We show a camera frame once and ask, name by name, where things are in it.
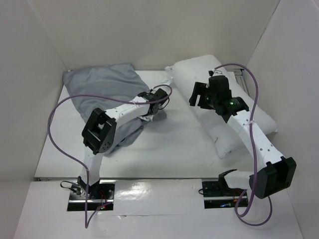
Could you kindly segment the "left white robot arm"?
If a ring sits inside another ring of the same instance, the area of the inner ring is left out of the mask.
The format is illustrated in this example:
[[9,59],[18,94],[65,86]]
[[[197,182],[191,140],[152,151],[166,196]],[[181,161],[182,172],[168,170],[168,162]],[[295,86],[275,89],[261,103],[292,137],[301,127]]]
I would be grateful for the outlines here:
[[167,92],[159,88],[139,93],[131,101],[123,101],[112,109],[96,108],[92,111],[82,131],[86,166],[78,177],[82,195],[92,199],[98,194],[103,155],[115,145],[120,127],[139,118],[152,120],[168,99]]

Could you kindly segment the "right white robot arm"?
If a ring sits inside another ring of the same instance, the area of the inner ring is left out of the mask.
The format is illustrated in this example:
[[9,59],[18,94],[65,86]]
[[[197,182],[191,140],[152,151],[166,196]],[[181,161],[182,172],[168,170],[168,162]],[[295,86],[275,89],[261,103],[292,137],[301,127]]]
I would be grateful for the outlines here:
[[297,164],[279,152],[252,118],[252,109],[241,97],[233,97],[224,75],[211,75],[208,83],[195,82],[191,106],[214,110],[240,137],[254,160],[250,171],[228,170],[219,175],[217,189],[229,195],[235,188],[250,189],[264,199],[290,187]]

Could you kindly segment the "white pillow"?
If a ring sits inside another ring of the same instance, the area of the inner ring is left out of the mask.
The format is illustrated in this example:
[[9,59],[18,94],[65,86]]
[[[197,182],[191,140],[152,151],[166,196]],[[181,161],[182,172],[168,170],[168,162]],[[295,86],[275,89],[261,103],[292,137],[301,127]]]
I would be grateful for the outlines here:
[[238,133],[229,125],[233,116],[253,111],[253,120],[265,135],[277,132],[276,122],[251,99],[220,67],[220,73],[213,69],[221,63],[213,55],[204,55],[167,66],[165,71],[182,96],[194,107],[194,113],[201,121],[214,145],[219,158],[223,159],[245,145]]

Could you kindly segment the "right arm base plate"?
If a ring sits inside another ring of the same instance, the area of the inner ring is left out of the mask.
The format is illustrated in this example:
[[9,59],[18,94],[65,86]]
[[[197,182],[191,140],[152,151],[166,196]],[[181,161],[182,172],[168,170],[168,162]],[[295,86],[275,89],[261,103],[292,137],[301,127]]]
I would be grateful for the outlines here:
[[198,190],[203,196],[205,209],[234,208],[243,189],[230,189],[221,186],[218,180],[202,181],[202,188]]

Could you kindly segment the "grey pillowcase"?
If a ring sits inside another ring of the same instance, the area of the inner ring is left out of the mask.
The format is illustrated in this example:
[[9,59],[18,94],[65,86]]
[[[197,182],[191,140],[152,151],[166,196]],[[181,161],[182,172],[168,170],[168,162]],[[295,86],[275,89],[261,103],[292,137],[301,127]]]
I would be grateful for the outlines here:
[[[130,63],[65,72],[63,83],[72,98],[74,107],[85,123],[96,108],[112,109],[120,106],[123,101],[131,101],[139,93],[152,91]],[[118,147],[132,144],[143,131],[144,125],[153,120],[164,120],[166,117],[166,112],[160,109],[153,115],[152,120],[146,121],[139,118],[123,125],[120,127],[119,138],[116,139],[115,145],[105,154],[112,153]]]

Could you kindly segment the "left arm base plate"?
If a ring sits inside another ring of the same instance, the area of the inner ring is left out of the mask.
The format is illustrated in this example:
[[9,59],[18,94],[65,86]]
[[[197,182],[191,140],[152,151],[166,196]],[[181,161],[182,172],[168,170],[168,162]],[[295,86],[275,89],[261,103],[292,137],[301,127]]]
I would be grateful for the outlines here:
[[[60,187],[70,191],[67,211],[85,211],[85,191],[76,181],[62,181]],[[114,208],[115,181],[100,180],[95,192],[88,196],[88,211],[112,211]]]

